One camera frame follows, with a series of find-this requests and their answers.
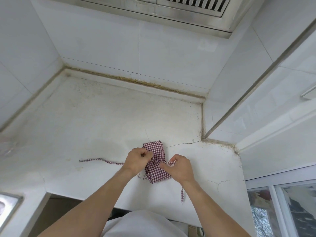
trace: person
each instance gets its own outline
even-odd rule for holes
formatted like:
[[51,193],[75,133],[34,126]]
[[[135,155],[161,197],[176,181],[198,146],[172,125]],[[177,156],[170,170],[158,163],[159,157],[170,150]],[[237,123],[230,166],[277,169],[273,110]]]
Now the person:
[[[120,220],[108,221],[126,184],[147,165],[152,157],[153,153],[144,148],[132,149],[128,153],[124,165],[107,183],[44,230],[39,237],[185,237],[184,232],[165,217],[149,211],[133,211],[119,218]],[[159,166],[182,185],[193,203],[206,236],[250,237],[200,187],[194,179],[191,163],[186,157],[174,155],[170,162],[176,163],[173,166],[160,163]]]

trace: person's right arm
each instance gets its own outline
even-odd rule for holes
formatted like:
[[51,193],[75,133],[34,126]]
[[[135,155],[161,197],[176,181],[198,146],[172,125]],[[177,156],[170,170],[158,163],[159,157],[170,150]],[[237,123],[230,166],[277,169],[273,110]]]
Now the person's right arm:
[[160,163],[179,182],[191,199],[201,225],[208,237],[251,237],[235,220],[200,187],[193,175],[190,161],[182,155],[174,155],[170,162],[174,166]]

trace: stainless steel hood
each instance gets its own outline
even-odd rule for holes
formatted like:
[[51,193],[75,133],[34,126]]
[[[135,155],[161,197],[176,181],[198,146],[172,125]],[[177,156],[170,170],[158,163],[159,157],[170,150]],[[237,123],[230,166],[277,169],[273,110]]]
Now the stainless steel hood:
[[55,0],[228,39],[254,0]]

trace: gingham fabric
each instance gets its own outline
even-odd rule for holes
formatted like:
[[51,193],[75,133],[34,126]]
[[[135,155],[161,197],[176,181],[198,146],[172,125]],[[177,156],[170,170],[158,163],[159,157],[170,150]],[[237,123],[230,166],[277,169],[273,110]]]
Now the gingham fabric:
[[[146,177],[144,179],[147,179],[150,183],[156,183],[165,179],[171,178],[171,175],[168,174],[168,172],[164,171],[159,167],[159,163],[167,163],[167,164],[175,164],[175,162],[166,162],[165,157],[165,151],[163,148],[163,144],[161,141],[154,141],[154,142],[148,142],[144,143],[143,148],[145,148],[148,151],[153,152],[153,158],[147,163],[145,166],[145,173]],[[123,165],[122,162],[112,162],[105,160],[103,158],[97,158],[97,159],[84,159],[80,160],[79,162],[86,162],[86,161],[92,161],[92,160],[102,160],[109,164],[115,164],[115,165]],[[184,201],[184,191],[183,188],[181,190],[181,202]]]

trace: folded cloth bundle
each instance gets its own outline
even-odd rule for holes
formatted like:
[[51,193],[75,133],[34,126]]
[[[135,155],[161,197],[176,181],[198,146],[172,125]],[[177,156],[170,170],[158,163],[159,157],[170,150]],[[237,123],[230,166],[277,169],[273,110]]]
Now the folded cloth bundle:
[[[168,163],[166,162],[165,151],[164,151],[162,142],[154,141],[154,142],[144,143],[143,148],[145,148],[148,151],[153,152],[152,159],[145,166],[146,179],[150,183],[153,184],[153,183],[171,178],[168,172],[164,171],[163,169],[159,167],[159,163]],[[108,161],[103,158],[84,159],[84,160],[80,160],[79,162],[85,162],[85,161],[91,161],[91,160],[102,160],[102,161],[105,161],[106,163],[116,164],[120,166],[124,164],[122,162],[117,163],[117,162]],[[183,188],[182,188],[181,202],[183,203],[183,201],[184,201],[184,193],[183,193]]]

